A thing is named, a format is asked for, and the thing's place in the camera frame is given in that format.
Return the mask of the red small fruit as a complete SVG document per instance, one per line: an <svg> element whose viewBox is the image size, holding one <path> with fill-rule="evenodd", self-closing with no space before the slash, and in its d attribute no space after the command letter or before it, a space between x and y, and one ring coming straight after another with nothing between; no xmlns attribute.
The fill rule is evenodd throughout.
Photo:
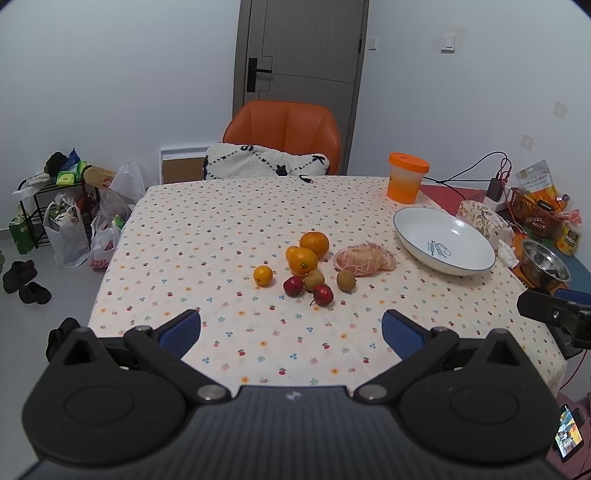
<svg viewBox="0 0 591 480"><path fill-rule="evenodd" d="M318 306L325 307L334 301L334 294L328 285L322 284L315 286L314 290L312 290L312 299Z"/></svg>
<svg viewBox="0 0 591 480"><path fill-rule="evenodd" d="M283 282L283 291L285 294L287 294L287 296L300 296L304 289L304 283L301 277L291 276Z"/></svg>

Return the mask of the large orange top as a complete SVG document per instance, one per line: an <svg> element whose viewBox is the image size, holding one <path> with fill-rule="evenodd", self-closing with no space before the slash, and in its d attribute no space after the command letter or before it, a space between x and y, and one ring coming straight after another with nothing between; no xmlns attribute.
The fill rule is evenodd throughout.
<svg viewBox="0 0 591 480"><path fill-rule="evenodd" d="M331 247L329 238L324 233L318 231L304 233L298 244L300 244L301 248L308 248L308 250L313 251L318 260L324 258L329 252L329 247Z"/></svg>

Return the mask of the peeled pomelo segment front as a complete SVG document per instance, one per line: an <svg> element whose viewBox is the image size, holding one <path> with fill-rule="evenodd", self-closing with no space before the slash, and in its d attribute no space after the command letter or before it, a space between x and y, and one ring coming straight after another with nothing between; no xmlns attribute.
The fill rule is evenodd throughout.
<svg viewBox="0 0 591 480"><path fill-rule="evenodd" d="M394 271L397 268L393 253L382 254L375 249L342 249L335 255L335 269L348 270L356 277L372 276L379 271Z"/></svg>

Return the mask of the orange leather chair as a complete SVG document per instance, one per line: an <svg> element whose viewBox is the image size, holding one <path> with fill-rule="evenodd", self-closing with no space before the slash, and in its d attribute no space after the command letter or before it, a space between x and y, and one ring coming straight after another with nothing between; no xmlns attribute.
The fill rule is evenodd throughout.
<svg viewBox="0 0 591 480"><path fill-rule="evenodd" d="M297 102L255 100L226 127L224 143L259 145L293 155L324 154L328 175L339 173L341 136L328 108Z"/></svg>

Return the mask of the brown kiwi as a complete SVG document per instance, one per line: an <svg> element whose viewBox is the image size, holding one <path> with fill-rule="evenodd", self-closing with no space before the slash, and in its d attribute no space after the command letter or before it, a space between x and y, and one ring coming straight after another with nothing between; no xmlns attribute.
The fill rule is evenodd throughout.
<svg viewBox="0 0 591 480"><path fill-rule="evenodd" d="M352 292L356 289L356 276L353 272L342 270L337 275L337 285L342 292Z"/></svg>
<svg viewBox="0 0 591 480"><path fill-rule="evenodd" d="M322 286L325 284L325 276L324 274L322 274L321 270L315 269L304 276L303 283L304 288L308 292L312 292L318 286Z"/></svg>

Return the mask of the peeled pomelo segment back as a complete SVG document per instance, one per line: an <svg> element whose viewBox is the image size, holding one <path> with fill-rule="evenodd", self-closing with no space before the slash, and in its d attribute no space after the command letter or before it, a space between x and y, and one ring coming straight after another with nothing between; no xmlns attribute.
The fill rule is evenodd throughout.
<svg viewBox="0 0 591 480"><path fill-rule="evenodd" d="M381 252L382 254L391 254L391 251L384 247L382 244L374 243L374 242L363 242L355 245L349 245L349 249L375 249Z"/></svg>

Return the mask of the grey door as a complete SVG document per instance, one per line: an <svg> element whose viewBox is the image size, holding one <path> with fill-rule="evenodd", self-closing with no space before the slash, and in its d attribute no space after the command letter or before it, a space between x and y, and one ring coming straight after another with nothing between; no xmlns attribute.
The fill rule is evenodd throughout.
<svg viewBox="0 0 591 480"><path fill-rule="evenodd" d="M368 1L242 1L238 11L232 112L252 100L325 106L339 127L339 174L349 166L356 123ZM246 93L249 57L259 59L256 92Z"/></svg>

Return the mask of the large orange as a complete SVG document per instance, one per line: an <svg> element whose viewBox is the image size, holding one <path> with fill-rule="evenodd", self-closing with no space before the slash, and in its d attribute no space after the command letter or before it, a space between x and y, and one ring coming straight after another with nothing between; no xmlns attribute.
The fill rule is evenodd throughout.
<svg viewBox="0 0 591 480"><path fill-rule="evenodd" d="M287 264L290 267L290 271L297 277L304 277L312 270L318 267L318 258L315 253L308 248L298 247L300 250L294 253L287 260Z"/></svg>
<svg viewBox="0 0 591 480"><path fill-rule="evenodd" d="M308 250L313 251L318 260L324 258L329 252L329 247L331 247L329 238L324 233L318 231L304 233L298 244L300 244L301 248L308 248Z"/></svg>

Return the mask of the black shoes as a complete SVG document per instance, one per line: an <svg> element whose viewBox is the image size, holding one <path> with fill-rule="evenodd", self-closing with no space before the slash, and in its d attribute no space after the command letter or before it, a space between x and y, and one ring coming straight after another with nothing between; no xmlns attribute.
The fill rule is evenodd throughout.
<svg viewBox="0 0 591 480"><path fill-rule="evenodd" d="M14 261L3 275L3 289L7 294L17 293L25 305L46 305L52 295L48 289L34 281L37 269L32 260Z"/></svg>

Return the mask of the black metal shelf rack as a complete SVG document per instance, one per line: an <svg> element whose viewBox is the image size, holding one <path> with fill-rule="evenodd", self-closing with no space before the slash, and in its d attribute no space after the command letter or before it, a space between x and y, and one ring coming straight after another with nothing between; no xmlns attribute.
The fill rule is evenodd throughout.
<svg viewBox="0 0 591 480"><path fill-rule="evenodd" d="M20 212L34 249L49 244L42 222L49 204L59 194L64 194L68 198L73 197L77 202L87 239L91 239L91 221L98 213L99 207L99 189L84 181L77 181L72 186L57 186L54 182L49 182L31 197L19 201Z"/></svg>

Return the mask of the peeled pomelo segment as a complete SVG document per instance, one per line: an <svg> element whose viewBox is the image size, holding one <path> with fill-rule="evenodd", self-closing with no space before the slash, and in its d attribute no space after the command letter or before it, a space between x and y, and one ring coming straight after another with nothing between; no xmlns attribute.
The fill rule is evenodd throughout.
<svg viewBox="0 0 591 480"><path fill-rule="evenodd" d="M349 249L375 249L381 252L382 254L391 254L391 251L384 247L382 244L374 243L374 242L363 242L355 245L349 245Z"/></svg>
<svg viewBox="0 0 591 480"><path fill-rule="evenodd" d="M372 276L379 271L394 271L397 268L393 253L382 254L375 249L342 249L335 255L335 269L348 270L356 277Z"/></svg>

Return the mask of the crumpled white tissue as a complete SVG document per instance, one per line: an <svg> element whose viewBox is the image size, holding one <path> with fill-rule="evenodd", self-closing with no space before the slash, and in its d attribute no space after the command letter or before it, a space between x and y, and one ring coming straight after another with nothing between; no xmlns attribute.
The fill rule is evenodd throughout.
<svg viewBox="0 0 591 480"><path fill-rule="evenodd" d="M503 240L498 241L497 259L507 268L513 269L519 265L514 249Z"/></svg>

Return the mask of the white power strip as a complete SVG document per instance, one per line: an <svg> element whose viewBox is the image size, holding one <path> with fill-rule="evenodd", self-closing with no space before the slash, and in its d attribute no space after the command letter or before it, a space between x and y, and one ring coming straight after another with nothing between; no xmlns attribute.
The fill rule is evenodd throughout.
<svg viewBox="0 0 591 480"><path fill-rule="evenodd" d="M507 209L507 202L505 198L493 200L492 198L486 196L483 200L483 204L494 212L501 212Z"/></svg>

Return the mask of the small mandarin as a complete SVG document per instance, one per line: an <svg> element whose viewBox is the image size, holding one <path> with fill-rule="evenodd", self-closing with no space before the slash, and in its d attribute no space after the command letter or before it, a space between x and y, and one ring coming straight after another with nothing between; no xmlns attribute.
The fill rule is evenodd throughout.
<svg viewBox="0 0 591 480"><path fill-rule="evenodd" d="M286 250L286 259L290 260L290 257L294 255L294 253L297 253L297 251L300 250L297 246L290 246L287 248Z"/></svg>
<svg viewBox="0 0 591 480"><path fill-rule="evenodd" d="M267 265L257 266L253 270L252 278L259 287L269 286L273 282L273 270Z"/></svg>

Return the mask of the large orange front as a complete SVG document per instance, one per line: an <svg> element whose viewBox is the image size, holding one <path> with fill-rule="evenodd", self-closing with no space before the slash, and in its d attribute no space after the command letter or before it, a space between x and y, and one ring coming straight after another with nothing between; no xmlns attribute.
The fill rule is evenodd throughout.
<svg viewBox="0 0 591 480"><path fill-rule="evenodd" d="M290 267L290 271L297 277L304 277L312 270L318 267L318 258L315 253L308 248L298 247L300 250L294 253L287 260L287 264Z"/></svg>

